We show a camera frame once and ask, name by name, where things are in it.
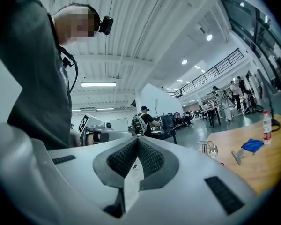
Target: black metal railing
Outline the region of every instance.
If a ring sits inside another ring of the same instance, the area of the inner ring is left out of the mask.
[[[211,69],[209,69],[201,76],[197,77],[196,79],[192,80],[189,84],[183,86],[178,91],[176,91],[174,93],[175,97],[176,98],[181,97],[182,95],[191,92],[192,90],[195,90],[196,88],[200,87],[204,83],[208,82],[209,80],[213,79],[220,73],[227,70],[229,67],[236,64],[243,57],[244,57],[243,54],[239,51],[239,48],[237,48],[235,51],[230,53],[226,58],[224,58],[218,64],[213,66]]]

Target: whiteboard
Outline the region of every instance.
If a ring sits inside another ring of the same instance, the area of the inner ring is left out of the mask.
[[[111,120],[111,128],[119,132],[128,131],[128,119],[122,118],[122,119]]]

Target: plastic bottle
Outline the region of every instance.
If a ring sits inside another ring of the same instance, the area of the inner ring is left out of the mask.
[[[268,114],[268,110],[264,110],[263,114],[263,142],[270,145],[272,140],[272,119]]]

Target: head-mounted camera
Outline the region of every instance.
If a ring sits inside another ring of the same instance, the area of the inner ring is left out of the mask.
[[[110,34],[112,24],[113,24],[113,19],[111,17],[109,17],[109,16],[105,16],[103,18],[103,21],[100,21],[99,32],[102,32],[105,35]]]

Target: gray floor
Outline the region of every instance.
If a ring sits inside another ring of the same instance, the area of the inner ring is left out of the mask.
[[[274,113],[281,115],[281,92],[273,95],[271,97],[273,104]],[[269,109],[268,98],[263,99],[259,102],[265,109]],[[226,130],[231,130],[235,128],[241,128],[248,126],[252,123],[258,122],[263,118],[262,112],[254,112],[248,115],[235,115],[232,118],[232,122],[225,122],[221,119],[221,124],[219,125],[217,119],[214,120],[215,127],[210,127],[208,120],[192,120],[194,125],[192,127],[182,127],[177,129],[176,139],[177,144],[185,147],[192,147],[198,149],[196,143],[200,140],[205,140],[207,137],[214,132],[221,132]],[[169,138],[166,141],[173,143],[173,138]]]

